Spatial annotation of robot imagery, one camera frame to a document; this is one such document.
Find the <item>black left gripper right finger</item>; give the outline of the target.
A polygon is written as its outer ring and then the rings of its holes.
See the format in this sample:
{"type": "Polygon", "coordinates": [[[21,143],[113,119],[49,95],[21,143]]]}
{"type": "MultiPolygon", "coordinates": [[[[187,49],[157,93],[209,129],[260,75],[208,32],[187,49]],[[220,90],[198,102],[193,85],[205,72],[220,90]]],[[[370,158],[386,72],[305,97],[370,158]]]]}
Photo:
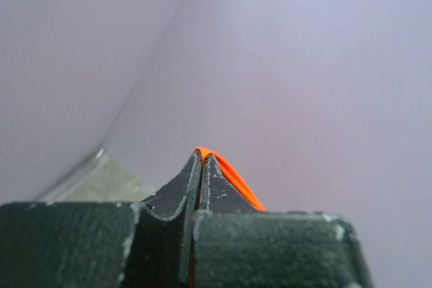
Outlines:
{"type": "Polygon", "coordinates": [[[195,287],[372,287],[352,224],[331,212],[261,212],[213,155],[194,214],[195,287]]]}

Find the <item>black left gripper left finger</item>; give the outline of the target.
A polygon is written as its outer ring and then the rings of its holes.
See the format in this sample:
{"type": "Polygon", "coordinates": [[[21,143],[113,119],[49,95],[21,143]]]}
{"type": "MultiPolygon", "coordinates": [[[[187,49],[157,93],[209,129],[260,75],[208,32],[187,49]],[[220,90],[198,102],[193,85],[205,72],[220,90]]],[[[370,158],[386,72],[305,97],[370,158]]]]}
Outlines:
{"type": "Polygon", "coordinates": [[[137,202],[1,207],[2,287],[186,287],[201,157],[137,202]]]}

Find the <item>orange t shirt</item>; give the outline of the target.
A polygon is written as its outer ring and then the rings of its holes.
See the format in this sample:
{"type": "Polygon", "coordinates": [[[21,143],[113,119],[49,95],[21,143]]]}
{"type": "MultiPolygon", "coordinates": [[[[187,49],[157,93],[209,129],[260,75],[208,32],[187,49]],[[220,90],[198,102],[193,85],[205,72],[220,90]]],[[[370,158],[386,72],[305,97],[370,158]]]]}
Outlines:
{"type": "Polygon", "coordinates": [[[262,204],[223,156],[204,147],[195,151],[202,171],[192,223],[190,286],[264,284],[268,247],[259,226],[262,204]]]}

